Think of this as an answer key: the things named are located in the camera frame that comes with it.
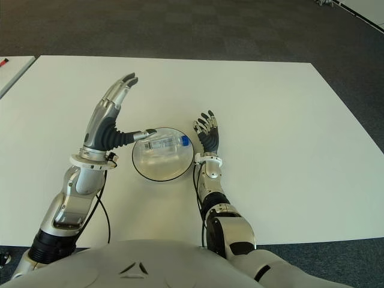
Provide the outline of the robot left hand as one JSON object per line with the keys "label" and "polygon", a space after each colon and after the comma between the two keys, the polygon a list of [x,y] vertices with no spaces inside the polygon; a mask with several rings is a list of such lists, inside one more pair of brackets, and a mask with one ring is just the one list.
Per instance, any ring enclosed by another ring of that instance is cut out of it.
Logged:
{"label": "robot left hand", "polygon": [[89,120],[83,142],[85,147],[98,151],[110,151],[157,133],[156,129],[125,133],[116,127],[116,119],[121,111],[122,102],[138,80],[138,77],[131,73],[118,79],[107,90]]}

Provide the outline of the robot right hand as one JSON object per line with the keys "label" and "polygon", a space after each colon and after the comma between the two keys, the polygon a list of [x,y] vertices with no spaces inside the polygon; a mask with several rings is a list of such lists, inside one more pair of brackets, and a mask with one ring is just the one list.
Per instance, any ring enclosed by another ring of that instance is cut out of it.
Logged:
{"label": "robot right hand", "polygon": [[217,154],[219,148],[218,123],[214,113],[208,110],[208,113],[201,113],[201,117],[193,122],[193,128],[203,147],[204,153]]}

